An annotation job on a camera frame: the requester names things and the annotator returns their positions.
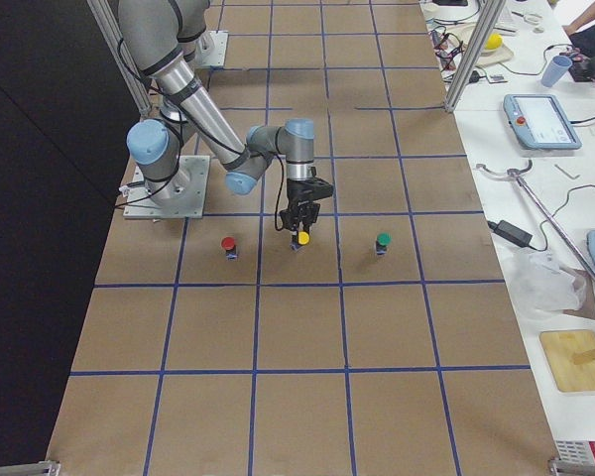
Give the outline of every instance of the black wall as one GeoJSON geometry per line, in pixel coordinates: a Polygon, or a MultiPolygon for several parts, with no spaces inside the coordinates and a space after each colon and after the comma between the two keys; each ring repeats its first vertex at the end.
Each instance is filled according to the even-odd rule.
{"type": "Polygon", "coordinates": [[[0,0],[0,465],[45,459],[138,117],[85,0],[0,0]]]}

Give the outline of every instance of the blue cup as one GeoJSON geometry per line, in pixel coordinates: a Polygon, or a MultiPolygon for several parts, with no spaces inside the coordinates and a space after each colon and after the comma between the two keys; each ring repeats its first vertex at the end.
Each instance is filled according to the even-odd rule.
{"type": "Polygon", "coordinates": [[[569,57],[564,57],[562,55],[553,57],[539,82],[542,83],[542,86],[552,87],[564,76],[572,64],[573,60],[569,57]]]}

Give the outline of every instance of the green cap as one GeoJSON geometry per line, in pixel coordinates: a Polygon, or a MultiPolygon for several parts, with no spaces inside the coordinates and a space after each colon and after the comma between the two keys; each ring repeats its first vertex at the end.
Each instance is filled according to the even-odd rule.
{"type": "Polygon", "coordinates": [[[381,246],[388,246],[390,245],[391,241],[392,238],[388,233],[380,233],[377,236],[377,243],[379,243],[381,246]]]}

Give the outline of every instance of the plastic bag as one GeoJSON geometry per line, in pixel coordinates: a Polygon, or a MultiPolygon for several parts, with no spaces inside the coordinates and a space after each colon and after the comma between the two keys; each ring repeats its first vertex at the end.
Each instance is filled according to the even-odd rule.
{"type": "Polygon", "coordinates": [[[586,279],[548,251],[520,250],[510,288],[518,307],[577,310],[586,301],[586,279]]]}

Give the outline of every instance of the red cap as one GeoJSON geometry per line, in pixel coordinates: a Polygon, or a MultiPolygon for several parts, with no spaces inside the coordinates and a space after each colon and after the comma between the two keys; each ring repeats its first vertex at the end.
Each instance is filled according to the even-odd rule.
{"type": "Polygon", "coordinates": [[[222,239],[220,246],[225,251],[231,251],[236,247],[236,240],[234,240],[231,236],[227,236],[226,238],[222,239]]]}

